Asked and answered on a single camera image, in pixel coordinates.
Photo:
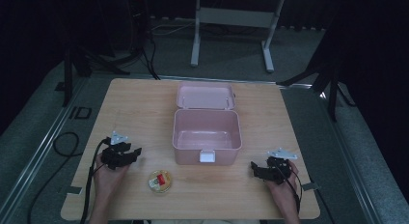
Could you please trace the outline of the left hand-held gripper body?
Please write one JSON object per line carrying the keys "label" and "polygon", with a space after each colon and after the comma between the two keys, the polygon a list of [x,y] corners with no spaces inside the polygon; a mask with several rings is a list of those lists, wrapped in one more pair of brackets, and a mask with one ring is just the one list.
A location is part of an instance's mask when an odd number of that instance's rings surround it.
{"label": "left hand-held gripper body", "polygon": [[101,162],[112,170],[130,165],[133,160],[129,158],[128,153],[119,151],[120,143],[127,143],[127,140],[127,136],[120,135],[116,131],[113,131],[108,142],[108,147],[102,151]]}

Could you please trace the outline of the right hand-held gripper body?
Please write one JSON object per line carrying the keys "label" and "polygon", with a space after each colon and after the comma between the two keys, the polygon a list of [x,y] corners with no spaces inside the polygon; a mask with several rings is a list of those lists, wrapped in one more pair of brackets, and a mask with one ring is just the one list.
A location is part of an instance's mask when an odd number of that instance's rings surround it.
{"label": "right hand-held gripper body", "polygon": [[291,153],[282,148],[275,151],[268,151],[267,154],[267,167],[262,169],[260,176],[264,180],[275,182],[277,184],[283,183],[292,173],[292,168],[289,165],[289,162],[292,159],[297,159],[297,154]]}

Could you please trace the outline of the person's left hand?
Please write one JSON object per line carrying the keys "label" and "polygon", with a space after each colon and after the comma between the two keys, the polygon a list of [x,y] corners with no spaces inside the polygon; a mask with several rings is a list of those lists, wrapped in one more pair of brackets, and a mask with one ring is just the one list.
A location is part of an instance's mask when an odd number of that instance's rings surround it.
{"label": "person's left hand", "polygon": [[122,183],[128,169],[128,165],[116,170],[108,168],[102,163],[101,154],[99,154],[96,157],[96,170],[94,172],[95,198],[99,201],[109,201]]}

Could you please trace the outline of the person's right hand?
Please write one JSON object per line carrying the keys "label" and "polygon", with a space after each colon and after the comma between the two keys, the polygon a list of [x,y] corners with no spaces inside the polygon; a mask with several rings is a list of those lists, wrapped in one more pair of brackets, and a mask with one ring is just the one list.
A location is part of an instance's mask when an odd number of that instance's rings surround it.
{"label": "person's right hand", "polygon": [[281,184],[271,181],[265,182],[277,207],[285,210],[297,209],[295,194],[297,191],[296,177],[298,169],[293,162],[290,161],[288,164],[292,173],[286,182]]}

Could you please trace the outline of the pink plastic box with lid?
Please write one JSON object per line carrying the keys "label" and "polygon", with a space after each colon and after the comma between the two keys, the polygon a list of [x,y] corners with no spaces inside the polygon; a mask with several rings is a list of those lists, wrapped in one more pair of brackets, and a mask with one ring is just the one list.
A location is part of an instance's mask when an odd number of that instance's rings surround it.
{"label": "pink plastic box with lid", "polygon": [[230,83],[180,82],[173,146],[180,165],[232,165],[242,146]]}

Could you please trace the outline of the black tripod stand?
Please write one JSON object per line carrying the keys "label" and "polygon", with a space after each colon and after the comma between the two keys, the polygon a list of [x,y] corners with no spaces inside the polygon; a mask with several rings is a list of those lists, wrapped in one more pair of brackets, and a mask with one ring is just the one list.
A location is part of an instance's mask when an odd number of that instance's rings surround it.
{"label": "black tripod stand", "polygon": [[128,75],[128,72],[120,70],[114,64],[104,60],[102,57],[94,54],[92,51],[87,50],[83,46],[70,46],[65,50],[64,55],[64,102],[63,106],[66,107],[73,95],[73,76],[72,67],[75,67],[80,76],[88,77],[91,75],[92,70],[89,62],[94,61],[100,64],[103,68],[119,75]]}
{"label": "black tripod stand", "polygon": [[340,21],[333,21],[325,31],[306,69],[290,79],[278,82],[278,85],[287,87],[317,74],[312,90],[322,94],[326,88],[329,88],[327,112],[333,122],[337,120],[336,104],[338,91],[341,90],[339,86],[341,67],[349,47],[347,38],[347,26]]}

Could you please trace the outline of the black computer tower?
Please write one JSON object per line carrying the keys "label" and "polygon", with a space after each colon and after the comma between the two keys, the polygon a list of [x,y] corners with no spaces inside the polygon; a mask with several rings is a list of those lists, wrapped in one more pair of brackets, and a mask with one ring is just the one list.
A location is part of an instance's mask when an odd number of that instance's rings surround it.
{"label": "black computer tower", "polygon": [[150,14],[148,0],[128,0],[131,20],[130,52],[140,52],[149,38]]}

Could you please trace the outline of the white desk frame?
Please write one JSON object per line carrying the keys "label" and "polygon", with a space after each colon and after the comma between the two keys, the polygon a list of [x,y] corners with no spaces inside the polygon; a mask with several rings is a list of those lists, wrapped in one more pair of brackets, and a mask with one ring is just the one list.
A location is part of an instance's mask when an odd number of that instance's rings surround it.
{"label": "white desk frame", "polygon": [[266,28],[269,30],[267,38],[260,43],[265,69],[267,72],[274,71],[270,45],[277,28],[281,11],[285,0],[278,0],[274,12],[256,12],[203,7],[201,0],[196,0],[195,6],[195,33],[192,46],[190,65],[196,67],[199,64],[201,47],[201,24],[219,24],[244,26],[254,28]]}

